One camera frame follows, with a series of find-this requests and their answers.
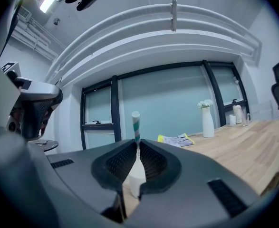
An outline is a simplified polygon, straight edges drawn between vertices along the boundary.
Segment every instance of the white wall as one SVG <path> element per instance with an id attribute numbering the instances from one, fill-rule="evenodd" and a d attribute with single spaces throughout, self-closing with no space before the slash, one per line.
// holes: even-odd
<path id="1" fill-rule="evenodd" d="M 0 57 L 0 67 L 9 61 L 19 62 L 22 77 L 37 81 L 44 80 L 51 65 L 51 61 L 14 38 L 10 38 Z"/>
<path id="2" fill-rule="evenodd" d="M 271 92 L 271 86 L 276 83 L 272 68 L 279 62 L 279 18 L 268 3 L 264 4 L 250 32 L 262 41 L 258 67 L 248 67 L 259 103 L 271 100 L 274 117 L 279 118 L 278 105 Z"/>

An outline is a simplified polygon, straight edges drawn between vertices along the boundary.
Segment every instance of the white bottle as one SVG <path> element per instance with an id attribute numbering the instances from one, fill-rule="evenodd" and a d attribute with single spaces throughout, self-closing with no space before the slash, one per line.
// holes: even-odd
<path id="1" fill-rule="evenodd" d="M 242 111 L 240 105 L 234 105 L 233 107 L 233 113 L 235 115 L 235 123 L 241 124 L 242 123 Z"/>

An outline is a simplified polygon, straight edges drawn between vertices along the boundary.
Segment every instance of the ceiling light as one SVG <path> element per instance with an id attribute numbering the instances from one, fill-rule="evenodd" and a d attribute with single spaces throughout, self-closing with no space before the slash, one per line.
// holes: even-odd
<path id="1" fill-rule="evenodd" d="M 53 1 L 55 0 L 44 0 L 43 3 L 40 6 L 40 10 L 44 13 L 46 13 L 46 11 L 48 10 L 48 8 L 51 6 L 51 4 L 53 3 Z"/>

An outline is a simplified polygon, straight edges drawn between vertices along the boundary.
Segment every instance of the black vent slot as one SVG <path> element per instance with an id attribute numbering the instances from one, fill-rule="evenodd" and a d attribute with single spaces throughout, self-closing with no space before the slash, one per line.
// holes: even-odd
<path id="1" fill-rule="evenodd" d="M 106 161 L 106 169 L 122 182 L 125 181 L 136 160 L 136 148 L 124 148 Z"/>
<path id="2" fill-rule="evenodd" d="M 212 180 L 208 182 L 208 185 L 232 218 L 246 209 L 242 201 L 222 180 Z"/>
<path id="3" fill-rule="evenodd" d="M 71 159 L 67 159 L 67 160 L 51 163 L 51 165 L 52 165 L 52 168 L 55 169 L 55 168 L 58 168 L 58 167 L 61 167 L 61 166 L 69 165 L 71 163 L 74 163 L 74 162 Z"/>
<path id="4" fill-rule="evenodd" d="M 158 177 L 168 165 L 167 159 L 146 144 L 140 144 L 140 160 L 144 166 L 147 181 Z"/>

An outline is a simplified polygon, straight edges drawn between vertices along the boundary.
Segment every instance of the white pipe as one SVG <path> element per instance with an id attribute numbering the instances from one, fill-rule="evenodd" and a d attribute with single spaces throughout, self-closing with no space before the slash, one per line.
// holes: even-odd
<path id="1" fill-rule="evenodd" d="M 45 46 L 43 43 L 41 43 L 39 41 L 39 39 L 35 39 L 28 32 L 26 32 L 23 29 L 21 29 L 19 26 L 16 26 L 15 30 L 17 32 L 19 32 L 20 34 L 24 35 L 25 37 L 27 37 L 28 39 L 30 39 L 31 41 L 33 41 L 34 43 L 37 43 L 38 46 L 40 46 L 43 50 L 47 51 L 48 53 L 50 53 L 54 57 L 58 57 L 58 54 L 56 52 L 54 52 L 51 49 L 49 49 L 47 46 Z"/>
<path id="2" fill-rule="evenodd" d="M 28 28 L 29 26 L 28 23 L 23 23 L 22 21 L 19 20 L 17 26 L 22 30 L 26 31 L 27 33 L 29 33 L 32 37 L 39 39 L 39 41 L 41 41 L 47 47 L 49 46 L 49 43 L 47 43 L 44 39 L 40 38 L 40 36 L 36 35 L 32 30 Z"/>
<path id="3" fill-rule="evenodd" d="M 170 4 L 157 4 L 157 5 L 148 5 L 143 6 L 135 9 L 130 9 L 118 14 L 115 14 L 97 24 L 95 24 L 93 27 L 85 31 L 82 35 L 80 35 L 77 39 L 75 39 L 61 54 L 60 56 L 52 63 L 48 74 L 46 75 L 45 82 L 47 82 L 54 71 L 56 70 L 56 67 L 60 62 L 62 62 L 66 57 L 68 57 L 69 54 L 71 54 L 74 50 L 76 50 L 83 42 L 85 42 L 87 39 L 89 39 L 91 36 L 101 32 L 102 30 L 113 26 L 115 24 L 118 24 L 122 21 L 125 21 L 127 19 L 136 18 L 143 15 L 148 14 L 157 14 L 157 13 L 170 13 L 171 11 L 171 5 Z"/>
<path id="4" fill-rule="evenodd" d="M 229 42 L 229 44 L 221 45 L 210 45 L 210 44 L 205 44 L 204 40 L 202 40 L 201 44 L 193 44 L 191 41 L 191 34 L 185 35 L 186 38 L 190 38 L 189 43 L 185 43 L 184 41 L 181 43 L 178 43 L 177 40 L 175 40 L 174 38 L 170 41 L 168 40 L 167 42 L 164 41 L 158 41 L 157 44 L 153 43 L 153 46 L 151 45 L 151 43 L 149 43 L 149 41 L 147 41 L 146 43 L 142 44 L 138 47 L 134 47 L 130 45 L 133 45 L 133 43 L 135 41 L 132 41 L 130 43 L 125 43 L 123 45 L 111 48 L 110 50 L 102 53 L 102 54 L 98 54 L 95 57 L 87 57 L 85 60 L 81 61 L 78 63 L 77 68 L 75 70 L 73 70 L 72 72 L 69 71 L 68 74 L 65 74 L 62 78 L 61 82 L 61 86 L 65 86 L 69 83 L 73 84 L 72 81 L 76 80 L 79 77 L 83 77 L 83 75 L 85 75 L 87 72 L 92 72 L 92 70 L 94 71 L 94 69 L 101 70 L 101 65 L 105 65 L 108 64 L 110 62 L 114 62 L 115 60 L 117 60 L 118 58 L 120 58 L 121 60 L 119 62 L 117 62 L 117 64 L 119 65 L 119 63 L 121 63 L 122 61 L 127 61 L 130 57 L 130 55 L 132 54 L 136 54 L 139 53 L 140 51 L 162 51 L 165 52 L 165 50 L 169 50 L 167 48 L 171 48 L 172 51 L 174 50 L 212 50 L 212 51 L 220 51 L 220 52 L 228 52 L 228 53 L 233 53 L 235 55 L 240 55 L 242 53 L 246 53 L 245 56 L 247 56 L 247 48 L 243 48 L 240 49 L 239 47 L 234 47 L 237 44 L 235 44 L 234 46 L 231 47 L 231 41 L 227 41 Z M 50 81 L 51 84 L 55 84 L 57 81 Z"/>
<path id="5" fill-rule="evenodd" d="M 108 69 L 111 71 L 110 67 L 114 65 L 119 65 L 120 63 L 126 62 L 130 59 L 140 60 L 140 57 L 142 56 L 149 56 L 151 54 L 155 53 L 163 53 L 167 51 L 189 51 L 189 50 L 212 50 L 212 51 L 218 51 L 218 52 L 226 52 L 229 54 L 239 55 L 239 53 L 233 52 L 230 49 L 217 47 L 217 46 L 206 46 L 201 45 L 197 47 L 197 45 L 185 45 L 185 44 L 169 44 L 169 45 L 158 45 L 158 46 L 152 46 L 152 47 L 145 47 L 139 50 L 134 50 L 131 52 L 119 54 L 118 56 L 114 56 L 111 58 L 108 58 L 107 60 L 102 60 L 100 57 L 94 57 L 91 60 L 84 62 L 84 64 L 80 67 L 77 67 L 77 69 L 71 74 L 67 75 L 66 77 L 62 78 L 62 81 L 60 82 L 60 86 L 64 87 L 67 85 L 73 85 L 76 82 L 80 82 L 84 78 L 87 77 L 94 77 L 97 72 L 99 72 L 102 75 L 101 71 L 106 72 Z"/>
<path id="6" fill-rule="evenodd" d="M 51 41 L 45 37 L 44 35 L 40 36 L 39 34 L 35 34 L 35 32 L 29 28 L 29 23 L 24 23 L 21 20 L 18 21 L 17 26 L 25 30 L 27 33 L 29 33 L 32 37 L 39 39 L 43 44 L 45 44 L 47 47 L 51 44 Z"/>
<path id="7" fill-rule="evenodd" d="M 257 42 L 260 42 L 260 40 L 257 37 L 255 37 L 245 27 L 243 27 L 239 23 L 235 22 L 234 20 L 232 20 L 232 19 L 230 19 L 230 18 L 228 18 L 228 17 L 226 17 L 222 14 L 219 14 L 217 12 L 214 12 L 214 11 L 211 11 L 211 10 L 208 10 L 208 9 L 195 7 L 195 6 L 188 6 L 188 5 L 178 5 L 177 6 L 177 11 L 181 12 L 181 13 L 194 13 L 194 14 L 205 16 L 205 17 L 214 18 L 214 19 L 219 20 L 221 22 L 224 22 L 224 23 L 226 23 L 230 26 L 233 26 L 235 29 L 238 29 L 240 32 L 246 33 L 247 35 L 252 37 Z"/>
<path id="8" fill-rule="evenodd" d="M 210 18 L 214 18 L 217 19 L 221 22 L 224 22 L 230 26 L 233 26 L 234 28 L 236 28 L 237 30 L 239 30 L 242 33 L 246 33 L 248 34 L 251 38 L 253 38 L 255 41 L 258 42 L 258 46 L 255 45 L 254 43 L 250 42 L 249 40 L 245 39 L 242 35 L 239 35 L 236 32 L 233 32 L 230 29 L 225 29 L 221 26 L 215 26 L 214 25 L 214 29 L 216 31 L 222 31 L 224 32 L 225 35 L 227 36 L 231 36 L 234 37 L 235 39 L 242 41 L 244 43 L 247 43 L 248 45 L 250 45 L 253 48 L 259 48 L 261 47 L 261 42 L 260 40 L 258 40 L 254 35 L 252 35 L 246 28 L 244 28 L 242 25 L 238 24 L 237 22 L 231 20 L 230 18 L 223 16 L 221 14 L 218 14 L 216 12 L 207 10 L 207 9 L 202 9 L 202 8 L 198 8 L 198 7 L 194 7 L 194 6 L 187 6 L 187 5 L 178 5 L 177 6 L 177 11 L 178 12 L 185 12 L 185 13 L 194 13 L 194 14 L 198 14 L 198 15 L 202 15 L 202 16 L 206 16 L 206 17 L 210 17 Z M 139 8 L 135 8 L 135 9 L 130 9 L 128 11 L 124 11 L 121 12 L 119 14 L 113 15 L 101 22 L 99 22 L 98 24 L 94 25 L 93 27 L 91 27 L 90 29 L 88 29 L 86 32 L 84 32 L 81 36 L 79 36 L 76 40 L 74 40 L 64 51 L 63 53 L 61 53 L 61 55 L 53 62 L 52 66 L 50 67 L 46 79 L 45 81 L 49 81 L 50 78 L 52 77 L 54 71 L 56 70 L 56 68 L 61 64 L 61 62 L 68 57 L 68 55 L 70 55 L 73 51 L 75 51 L 83 42 L 85 42 L 87 39 L 89 39 L 90 37 L 96 35 L 97 33 L 101 32 L 102 30 L 109 28 L 115 24 L 118 24 L 122 21 L 125 21 L 127 19 L 132 19 L 135 17 L 139 17 L 142 15 L 147 15 L 147 14 L 157 14 L 157 13 L 164 13 L 164 12 L 171 12 L 171 5 L 170 4 L 158 4 L 158 5 L 149 5 L 149 6 L 143 6 L 143 7 L 139 7 Z M 205 27 L 209 27 L 211 28 L 213 24 L 211 23 L 205 23 L 204 26 Z M 75 56 L 73 56 L 68 62 L 75 62 L 73 61 L 73 59 L 75 59 L 75 57 L 77 57 L 79 55 L 79 53 L 83 52 L 83 50 L 81 50 L 80 52 L 78 52 Z"/>
<path id="9" fill-rule="evenodd" d="M 46 40 L 49 44 L 51 44 L 50 39 L 48 39 L 45 35 L 43 35 L 39 30 L 37 30 L 34 26 L 32 26 L 31 24 L 29 24 L 28 27 L 31 31 L 33 31 L 34 33 L 36 33 L 38 36 L 40 36 L 41 38 L 43 38 L 44 40 Z"/>
<path id="10" fill-rule="evenodd" d="M 29 20 L 30 20 L 31 24 L 34 24 L 35 26 L 39 27 L 40 30 L 42 30 L 49 37 L 51 37 L 58 45 L 60 45 L 64 49 L 67 48 L 56 37 L 54 37 L 51 33 L 49 33 L 43 26 L 41 26 L 38 22 L 36 22 L 33 18 L 30 18 Z"/>
<path id="11" fill-rule="evenodd" d="M 249 45 L 253 49 L 257 49 L 257 45 L 241 36 L 240 34 L 212 24 L 208 22 L 193 20 L 193 19 L 178 19 L 177 20 L 177 28 L 178 29 L 194 29 L 194 30 L 203 30 L 208 32 L 214 32 L 222 35 L 226 35 L 228 37 L 239 40 L 240 42 Z M 76 55 L 74 55 L 54 76 L 53 79 L 59 80 L 67 71 L 69 71 L 75 64 L 79 61 L 87 57 L 88 55 L 93 54 L 101 48 L 104 48 L 114 42 L 117 42 L 117 38 L 119 40 L 140 35 L 148 32 L 155 32 L 160 30 L 170 30 L 171 29 L 171 19 L 153 19 L 144 22 L 135 23 L 133 25 L 126 26 L 124 28 L 115 30 L 96 41 L 92 42 L 88 46 L 84 47 L 81 51 L 79 51 Z"/>
<path id="12" fill-rule="evenodd" d="M 25 44 L 26 46 L 34 49 L 33 43 L 30 40 L 28 40 L 25 36 L 18 33 L 17 31 L 13 31 L 12 36 L 15 39 L 17 39 L 18 41 Z M 51 60 L 51 61 L 53 61 L 55 59 L 53 55 L 47 53 L 46 51 L 40 49 L 39 47 L 36 47 L 34 50 L 37 51 L 38 53 L 40 53 L 42 56 L 46 57 L 47 59 Z"/>

